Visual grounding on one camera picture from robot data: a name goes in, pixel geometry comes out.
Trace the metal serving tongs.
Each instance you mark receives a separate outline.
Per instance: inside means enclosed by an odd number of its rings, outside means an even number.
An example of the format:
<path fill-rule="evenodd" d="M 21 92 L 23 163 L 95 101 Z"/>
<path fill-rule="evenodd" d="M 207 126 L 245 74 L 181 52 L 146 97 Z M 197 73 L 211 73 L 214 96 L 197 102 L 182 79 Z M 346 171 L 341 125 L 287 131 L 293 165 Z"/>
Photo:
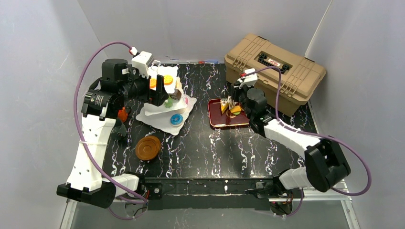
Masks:
<path fill-rule="evenodd" d="M 227 102 L 228 102 L 228 105 L 229 105 L 230 108 L 231 108 L 231 107 L 234 107 L 234 106 L 236 105 L 236 102 L 232 99 L 231 96 L 229 96 L 229 97 L 227 98 Z"/>

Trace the green swirl roll cake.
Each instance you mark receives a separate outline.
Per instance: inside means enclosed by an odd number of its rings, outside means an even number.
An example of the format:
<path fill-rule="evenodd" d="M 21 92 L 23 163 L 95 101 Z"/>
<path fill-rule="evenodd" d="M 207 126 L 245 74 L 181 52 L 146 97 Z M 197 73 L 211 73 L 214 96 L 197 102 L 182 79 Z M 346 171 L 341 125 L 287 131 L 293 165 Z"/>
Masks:
<path fill-rule="evenodd" d="M 166 108 L 171 108 L 173 106 L 173 99 L 169 96 L 165 102 L 164 105 Z"/>

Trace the white triangle cake slice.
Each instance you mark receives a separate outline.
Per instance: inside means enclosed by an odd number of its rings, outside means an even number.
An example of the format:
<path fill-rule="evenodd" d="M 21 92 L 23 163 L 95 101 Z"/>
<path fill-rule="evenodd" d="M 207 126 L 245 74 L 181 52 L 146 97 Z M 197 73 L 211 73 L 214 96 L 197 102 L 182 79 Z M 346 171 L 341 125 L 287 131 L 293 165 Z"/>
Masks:
<path fill-rule="evenodd" d="M 227 104 L 228 102 L 227 102 L 227 99 L 226 98 L 222 98 L 221 100 L 220 100 L 220 104 Z"/>

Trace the yellow decorated cake slice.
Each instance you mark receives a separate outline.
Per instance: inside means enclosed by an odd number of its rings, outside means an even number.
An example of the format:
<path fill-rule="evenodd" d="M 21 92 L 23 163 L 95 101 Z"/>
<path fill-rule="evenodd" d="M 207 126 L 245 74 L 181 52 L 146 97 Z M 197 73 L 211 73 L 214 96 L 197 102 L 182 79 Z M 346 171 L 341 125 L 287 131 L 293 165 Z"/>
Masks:
<path fill-rule="evenodd" d="M 224 114 L 228 109 L 229 104 L 220 104 L 221 114 Z"/>

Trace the chocolate swirl roll cake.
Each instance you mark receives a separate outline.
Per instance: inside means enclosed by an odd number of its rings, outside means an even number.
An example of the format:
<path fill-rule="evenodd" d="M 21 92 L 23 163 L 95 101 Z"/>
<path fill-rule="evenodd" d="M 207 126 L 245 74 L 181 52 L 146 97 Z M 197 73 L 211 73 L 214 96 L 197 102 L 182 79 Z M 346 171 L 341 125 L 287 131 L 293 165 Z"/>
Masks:
<path fill-rule="evenodd" d="M 170 94 L 170 98 L 176 101 L 179 101 L 183 95 L 182 89 L 175 88 L 174 93 Z"/>

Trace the white three-tier cake stand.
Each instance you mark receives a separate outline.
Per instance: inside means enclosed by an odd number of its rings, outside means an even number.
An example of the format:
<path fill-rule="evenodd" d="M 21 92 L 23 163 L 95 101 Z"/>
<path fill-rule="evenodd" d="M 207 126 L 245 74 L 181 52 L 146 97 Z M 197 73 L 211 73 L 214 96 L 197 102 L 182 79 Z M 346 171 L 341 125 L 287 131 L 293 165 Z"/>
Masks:
<path fill-rule="evenodd" d="M 155 92 L 157 76 L 163 76 L 163 85 L 168 97 L 158 106 L 145 103 L 136 115 L 136 120 L 171 135 L 179 134 L 197 102 L 196 98 L 184 92 L 178 69 L 177 66 L 162 66 L 159 61 L 154 61 L 148 68 L 152 77 L 149 87 Z"/>

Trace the white coconut ball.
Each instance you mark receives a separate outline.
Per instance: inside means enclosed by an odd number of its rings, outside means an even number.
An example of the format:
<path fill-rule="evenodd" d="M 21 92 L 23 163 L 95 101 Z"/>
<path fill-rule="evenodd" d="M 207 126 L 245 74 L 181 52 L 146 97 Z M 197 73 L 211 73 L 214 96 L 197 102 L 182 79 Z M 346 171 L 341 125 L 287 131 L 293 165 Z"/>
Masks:
<path fill-rule="evenodd" d="M 179 109 L 179 110 L 177 110 L 176 112 L 178 113 L 178 114 L 183 114 L 183 113 L 185 113 L 187 111 L 187 107 L 185 107 L 185 108 L 183 108 L 183 109 Z"/>

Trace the blue sprinkled donut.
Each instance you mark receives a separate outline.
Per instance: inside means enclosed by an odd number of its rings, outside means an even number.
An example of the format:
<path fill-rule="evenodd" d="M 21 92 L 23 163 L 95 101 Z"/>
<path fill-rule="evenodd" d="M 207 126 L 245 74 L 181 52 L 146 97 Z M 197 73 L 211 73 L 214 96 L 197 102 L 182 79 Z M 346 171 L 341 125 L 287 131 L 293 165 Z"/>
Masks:
<path fill-rule="evenodd" d="M 184 119 L 181 114 L 174 114 L 170 118 L 170 124 L 174 127 L 182 125 L 183 121 L 184 121 Z"/>

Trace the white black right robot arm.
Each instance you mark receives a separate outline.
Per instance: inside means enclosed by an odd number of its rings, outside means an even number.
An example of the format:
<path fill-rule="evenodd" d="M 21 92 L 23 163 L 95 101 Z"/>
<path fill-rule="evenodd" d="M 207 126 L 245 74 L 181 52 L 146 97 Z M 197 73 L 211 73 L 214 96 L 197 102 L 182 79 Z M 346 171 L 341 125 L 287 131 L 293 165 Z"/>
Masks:
<path fill-rule="evenodd" d="M 255 133 L 281 143 L 305 160 L 304 167 L 288 169 L 274 177 L 273 182 L 279 189 L 313 187 L 326 192 L 351 173 L 338 143 L 300 134 L 298 129 L 277 120 L 267 110 L 262 90 L 236 83 L 231 92 L 231 98 L 242 106 Z"/>

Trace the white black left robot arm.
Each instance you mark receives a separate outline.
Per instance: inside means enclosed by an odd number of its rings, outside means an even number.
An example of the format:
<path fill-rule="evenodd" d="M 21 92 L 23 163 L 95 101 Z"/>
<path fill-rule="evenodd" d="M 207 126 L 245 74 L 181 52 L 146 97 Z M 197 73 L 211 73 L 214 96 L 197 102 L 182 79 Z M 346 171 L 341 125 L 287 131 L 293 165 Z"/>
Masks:
<path fill-rule="evenodd" d="M 141 68 L 123 59 L 107 59 L 102 75 L 84 96 L 81 112 L 75 113 L 79 145 L 75 163 L 67 181 L 57 187 L 59 196 L 108 208 L 126 193 L 137 194 L 139 177 L 133 172 L 111 177 L 102 169 L 109 139 L 122 139 L 126 127 L 120 115 L 127 99 L 138 99 L 154 106 L 169 97 L 165 74 L 156 68 Z"/>

